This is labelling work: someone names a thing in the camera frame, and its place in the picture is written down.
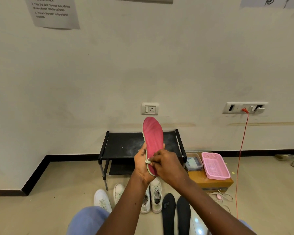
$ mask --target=brown box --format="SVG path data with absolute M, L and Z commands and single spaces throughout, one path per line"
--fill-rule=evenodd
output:
M 199 185 L 206 192 L 226 192 L 227 189 L 233 184 L 232 178 L 225 180 L 208 179 L 205 169 L 200 171 L 187 171 L 189 178 L 191 178 L 197 185 Z

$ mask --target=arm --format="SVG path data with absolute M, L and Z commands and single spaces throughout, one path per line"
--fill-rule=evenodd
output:
M 135 155 L 135 170 L 120 200 L 97 232 L 97 235 L 135 233 L 145 192 L 149 183 L 154 179 L 147 170 L 145 160 L 146 143 Z
M 162 149 L 149 161 L 158 175 L 188 200 L 212 234 L 255 235 L 188 177 L 175 153 Z

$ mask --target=red cable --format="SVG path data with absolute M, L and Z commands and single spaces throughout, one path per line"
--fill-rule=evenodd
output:
M 247 120 L 246 120 L 246 124 L 245 124 L 245 129 L 244 129 L 244 134 L 243 134 L 243 140 L 242 140 L 242 144 L 241 144 L 241 149 L 239 150 L 239 161 L 241 159 L 241 153 L 242 153 L 242 147 L 243 147 L 243 142 L 244 142 L 244 138 L 245 138 L 245 132 L 246 132 L 246 127 L 247 127 L 247 122 L 248 122 L 248 118 L 249 118 L 249 114 L 248 114 L 248 110 L 247 109 L 242 109 L 242 111 L 244 111 L 245 113 L 247 113 Z M 237 172 L 236 172 L 236 189 L 235 189 L 235 204 L 236 204 L 236 218 L 239 219 L 239 213 L 237 210 L 237 184 L 239 181 L 239 164 L 237 166 Z

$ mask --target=blue pants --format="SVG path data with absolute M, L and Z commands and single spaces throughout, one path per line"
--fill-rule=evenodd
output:
M 99 206 L 83 208 L 72 218 L 66 235 L 95 235 L 109 214 Z

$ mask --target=forearm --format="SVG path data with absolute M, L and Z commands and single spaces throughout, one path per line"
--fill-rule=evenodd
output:
M 255 235 L 233 217 L 190 178 L 185 178 L 176 190 L 185 197 L 213 235 Z
M 97 235 L 134 234 L 148 185 L 135 171 L 115 208 Z

